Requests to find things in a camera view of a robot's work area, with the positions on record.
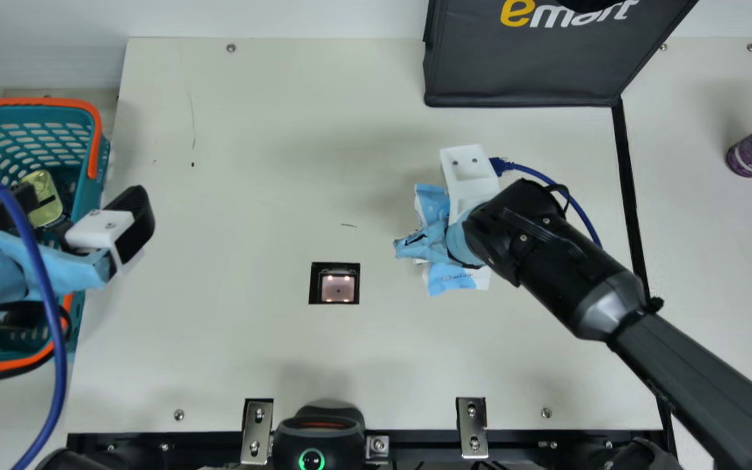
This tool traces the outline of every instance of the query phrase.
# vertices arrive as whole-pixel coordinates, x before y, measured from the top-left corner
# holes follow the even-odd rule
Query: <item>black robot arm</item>
[[[551,191],[514,182],[462,228],[478,258],[574,336],[608,344],[718,468],[752,469],[752,382],[657,316],[639,278],[570,226]]]

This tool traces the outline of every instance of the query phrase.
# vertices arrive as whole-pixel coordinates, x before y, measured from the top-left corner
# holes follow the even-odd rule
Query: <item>white floor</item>
[[[59,98],[84,99],[94,104],[101,113],[104,133],[112,136],[114,115],[117,109],[116,89],[7,89],[5,96],[45,96]],[[9,468],[14,464],[22,452],[29,446],[36,432],[44,422],[45,414],[51,400],[54,385],[54,367],[46,364],[36,371],[9,381],[0,382],[0,468]],[[13,399],[13,393],[18,390],[19,400]],[[65,434],[62,426],[57,427],[53,437],[48,441],[41,456],[47,455],[53,449],[65,446]],[[416,462],[400,462],[399,470],[414,470]],[[466,470],[469,463],[439,463],[431,462],[424,465],[425,470]],[[512,470],[535,469],[528,463],[507,463]],[[259,467],[258,470],[271,470],[272,467]]]

